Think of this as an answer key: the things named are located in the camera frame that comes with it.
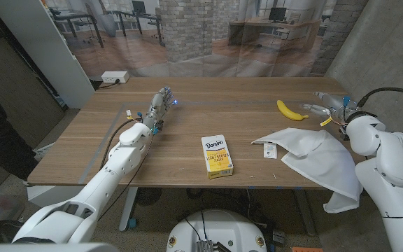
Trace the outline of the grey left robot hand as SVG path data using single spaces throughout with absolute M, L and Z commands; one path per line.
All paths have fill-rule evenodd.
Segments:
M 177 103 L 178 101 L 174 99 L 170 87 L 163 87 L 153 96 L 142 123 L 150 129 L 153 135 L 157 134 L 162 130 L 167 111 Z

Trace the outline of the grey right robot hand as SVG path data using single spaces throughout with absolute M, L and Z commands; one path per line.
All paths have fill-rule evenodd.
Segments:
M 348 124 L 346 120 L 360 110 L 357 103 L 351 100 L 349 96 L 339 96 L 324 92 L 314 92 L 313 94 L 323 102 L 323 105 L 301 104 L 300 107 L 317 115 L 327 116 L 327 119 L 320 123 L 322 127 L 328 123 L 345 126 Z

